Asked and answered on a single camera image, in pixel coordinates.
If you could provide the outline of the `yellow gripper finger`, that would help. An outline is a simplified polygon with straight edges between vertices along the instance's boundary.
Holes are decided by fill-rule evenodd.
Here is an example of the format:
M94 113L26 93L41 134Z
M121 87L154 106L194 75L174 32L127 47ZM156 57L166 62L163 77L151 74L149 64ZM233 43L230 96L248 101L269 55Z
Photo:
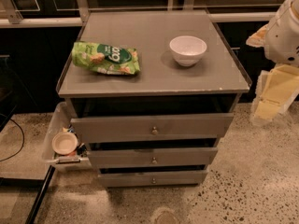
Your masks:
M251 35L247 40L246 44L248 46L254 47L254 48L261 48L264 46L265 41L265 34L267 32L268 25L264 25L261 27L258 31L256 31L253 35Z
M299 93L299 68L277 64L269 72L262 71L251 106L252 122L271 122L284 114Z

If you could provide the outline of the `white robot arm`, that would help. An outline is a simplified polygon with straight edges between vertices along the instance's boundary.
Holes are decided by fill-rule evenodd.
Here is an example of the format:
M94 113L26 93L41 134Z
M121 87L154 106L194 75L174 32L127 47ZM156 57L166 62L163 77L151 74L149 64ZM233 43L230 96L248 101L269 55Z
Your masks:
M284 114L299 93L299 0L286 0L246 44L263 48L275 63L259 75L251 107L251 122L262 126Z

